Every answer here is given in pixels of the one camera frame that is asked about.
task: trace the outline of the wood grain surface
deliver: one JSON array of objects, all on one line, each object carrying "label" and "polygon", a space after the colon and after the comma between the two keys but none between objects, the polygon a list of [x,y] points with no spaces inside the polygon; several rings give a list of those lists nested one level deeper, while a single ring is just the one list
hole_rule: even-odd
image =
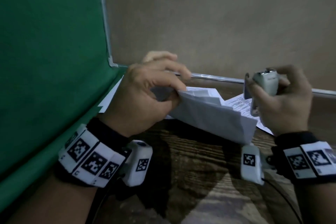
[{"label": "wood grain surface", "polygon": [[[227,100],[242,93],[238,83],[192,79],[188,86],[216,88]],[[335,146],[336,99],[315,95],[310,129]],[[145,182],[122,183],[102,205],[96,224],[107,223],[283,223],[298,221],[270,185],[240,179],[241,146],[178,120],[163,120],[134,136],[153,147]],[[257,128],[253,143],[271,154],[273,137]],[[270,180],[299,212],[289,180],[267,172]]]}]

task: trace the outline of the cable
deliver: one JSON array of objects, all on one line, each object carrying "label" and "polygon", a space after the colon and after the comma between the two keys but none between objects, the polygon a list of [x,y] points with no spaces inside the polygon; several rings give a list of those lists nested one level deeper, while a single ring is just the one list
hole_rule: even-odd
[{"label": "cable", "polygon": [[301,219],[300,219],[300,216],[297,214],[297,212],[296,212],[296,210],[294,209],[294,207],[292,206],[292,204],[290,203],[290,201],[281,193],[281,191],[280,190],[278,190],[278,188],[277,187],[275,187],[270,181],[268,181],[268,180],[266,180],[266,179],[264,179],[264,178],[262,178],[262,180],[264,181],[264,182],[267,182],[269,185],[271,185],[282,197],[283,197],[283,199],[288,203],[288,205],[292,208],[292,210],[293,210],[293,212],[295,213],[295,216],[296,216],[296,218],[297,218],[297,220],[299,221],[299,223],[300,224],[303,224],[303,222],[301,221]]}]

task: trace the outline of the green backdrop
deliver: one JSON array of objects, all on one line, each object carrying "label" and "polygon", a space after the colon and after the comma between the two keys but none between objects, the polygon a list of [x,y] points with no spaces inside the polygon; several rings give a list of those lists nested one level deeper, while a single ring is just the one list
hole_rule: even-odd
[{"label": "green backdrop", "polygon": [[0,211],[56,160],[121,72],[100,0],[0,0]]}]

